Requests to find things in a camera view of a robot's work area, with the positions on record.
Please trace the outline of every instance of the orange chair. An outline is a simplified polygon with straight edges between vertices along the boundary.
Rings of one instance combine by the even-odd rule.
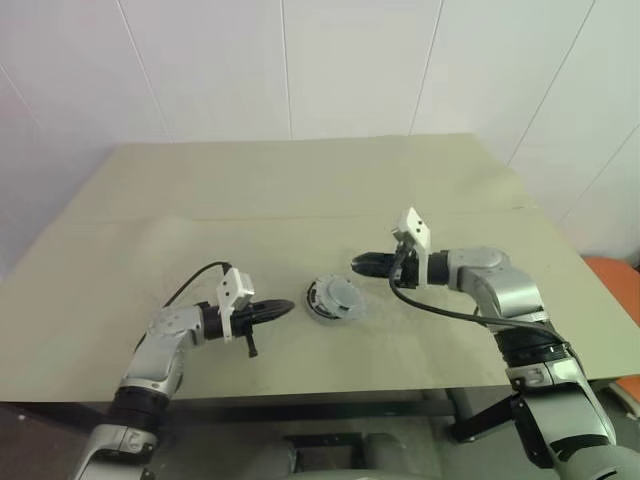
[[[584,261],[640,327],[640,273],[620,260],[586,257]],[[609,385],[636,417],[640,417],[640,375]]]

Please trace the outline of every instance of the white bracket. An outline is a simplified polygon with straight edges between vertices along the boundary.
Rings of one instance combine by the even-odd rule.
[[[222,319],[222,335],[225,343],[228,343],[233,340],[231,315],[234,311],[246,307],[255,291],[249,274],[242,273],[237,268],[230,268],[216,287],[216,293]]]
[[[428,285],[427,264],[429,262],[429,253],[431,253],[431,231],[429,227],[422,221],[418,212],[411,207],[402,214],[398,226],[393,229],[392,233],[398,242],[407,241],[407,236],[413,242],[413,248],[418,255],[419,262],[418,284],[426,287]]]

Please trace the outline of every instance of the white wall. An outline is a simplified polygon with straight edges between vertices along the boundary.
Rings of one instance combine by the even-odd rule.
[[[640,255],[637,0],[4,0],[0,274],[122,142],[474,132]]]

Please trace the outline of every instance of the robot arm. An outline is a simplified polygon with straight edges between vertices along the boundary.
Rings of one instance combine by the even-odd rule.
[[[366,253],[354,259],[352,268],[388,277],[394,293],[414,306],[473,320],[491,331],[516,392],[512,416],[529,459],[538,467],[555,468],[567,480],[637,478],[640,455],[616,446],[609,418],[570,345],[553,329],[531,277],[497,249],[430,253],[429,231],[413,209],[393,234],[399,242],[395,255]],[[418,304],[397,290],[419,285],[447,285],[467,293],[481,317]]]
[[[89,438],[73,480],[140,480],[158,444],[163,414],[180,387],[187,350],[207,340],[246,337],[249,356],[258,353],[253,325],[274,320],[293,308],[286,300],[250,303],[251,279],[226,268],[218,285],[218,305],[166,307],[138,343],[103,424]]]

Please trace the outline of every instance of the table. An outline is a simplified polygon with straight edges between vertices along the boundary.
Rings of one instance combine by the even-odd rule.
[[[227,260],[255,299],[298,307],[244,341],[191,352],[177,398],[506,384],[483,328],[400,304],[383,280],[350,272],[392,251],[415,206],[434,249],[502,248],[538,283],[554,325],[590,378],[640,373],[640,332],[525,193],[468,135],[118,148],[0,285],[0,400],[108,401],[136,342],[192,272]],[[302,298],[318,275],[364,292],[366,318],[326,327]],[[219,273],[177,304],[215,302]],[[471,312],[442,287],[411,292]]]

